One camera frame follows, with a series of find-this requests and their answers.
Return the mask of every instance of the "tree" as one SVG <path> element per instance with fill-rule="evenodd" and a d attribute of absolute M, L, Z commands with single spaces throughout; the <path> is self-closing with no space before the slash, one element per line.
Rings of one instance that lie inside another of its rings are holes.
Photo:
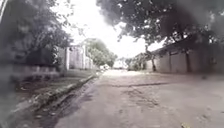
<path fill-rule="evenodd" d="M 126 23 L 121 36 L 144 38 L 149 44 L 212 34 L 212 17 L 223 17 L 224 10 L 220 0 L 98 0 L 98 5 L 109 24 Z"/>
<path fill-rule="evenodd" d="M 125 63 L 126 63 L 127 65 L 130 65 L 131 61 L 132 61 L 132 58 L 126 58 L 126 59 L 125 59 Z"/>
<path fill-rule="evenodd" d="M 87 39 L 86 41 L 87 55 L 93 59 L 97 66 L 108 64 L 113 66 L 117 56 L 109 51 L 106 45 L 99 39 Z"/>
<path fill-rule="evenodd" d="M 67 24 L 59 22 L 56 13 L 51 11 L 54 5 L 55 1 L 48 0 L 8 3 L 6 14 L 16 18 L 7 42 L 16 54 L 16 62 L 43 66 L 58 63 L 56 47 L 66 47 L 72 39 L 63 30 Z"/>

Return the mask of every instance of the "street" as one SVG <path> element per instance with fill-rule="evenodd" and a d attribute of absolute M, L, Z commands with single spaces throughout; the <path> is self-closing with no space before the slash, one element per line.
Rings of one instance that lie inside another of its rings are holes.
<path fill-rule="evenodd" d="M 224 80 L 200 75 L 107 71 L 59 116 L 52 128 L 222 128 Z"/>

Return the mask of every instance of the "tree trunk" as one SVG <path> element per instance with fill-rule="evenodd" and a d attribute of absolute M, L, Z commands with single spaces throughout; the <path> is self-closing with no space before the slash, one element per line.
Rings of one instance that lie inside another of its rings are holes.
<path fill-rule="evenodd" d="M 170 73 L 172 72 L 172 63 L 171 63 L 171 52 L 169 52 L 169 69 L 170 69 Z"/>
<path fill-rule="evenodd" d="M 188 50 L 185 51 L 185 57 L 186 57 L 186 64 L 187 64 L 187 73 L 191 73 L 192 72 L 191 59 L 190 59 L 190 55 L 188 53 Z"/>
<path fill-rule="evenodd" d="M 152 56 L 152 59 L 151 59 L 152 60 L 152 71 L 156 72 L 156 65 L 155 65 L 154 59 L 155 59 L 154 56 Z"/>

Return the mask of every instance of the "sky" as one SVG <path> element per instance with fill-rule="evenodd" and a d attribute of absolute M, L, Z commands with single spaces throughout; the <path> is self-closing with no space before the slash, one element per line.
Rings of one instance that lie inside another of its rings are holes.
<path fill-rule="evenodd" d="M 53 8 L 53 10 L 61 14 L 71 11 L 64 5 L 64 1 L 66 0 L 58 0 L 59 6 Z M 80 36 L 75 29 L 65 28 L 67 32 L 72 33 L 74 44 L 81 43 L 85 38 L 99 38 L 118 57 L 130 58 L 141 52 L 145 52 L 145 41 L 143 39 L 134 42 L 134 38 L 125 36 L 118 42 L 117 36 L 121 32 L 120 26 L 125 24 L 121 23 L 114 28 L 108 25 L 99 12 L 100 8 L 96 6 L 96 0 L 71 0 L 71 2 L 75 4 L 75 7 L 72 10 L 74 11 L 74 15 L 67 17 L 69 22 L 76 24 L 78 27 L 85 28 L 85 37 Z M 161 44 L 154 45 L 149 49 L 160 47 Z"/>

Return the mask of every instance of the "building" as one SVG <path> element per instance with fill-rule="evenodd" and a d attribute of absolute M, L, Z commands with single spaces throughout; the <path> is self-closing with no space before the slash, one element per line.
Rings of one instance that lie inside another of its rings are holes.
<path fill-rule="evenodd" d="M 189 37 L 153 51 L 147 70 L 161 73 L 224 73 L 224 46 Z"/>
<path fill-rule="evenodd" d="M 96 69 L 93 60 L 86 55 L 86 46 L 81 43 L 70 47 L 70 69 Z"/>

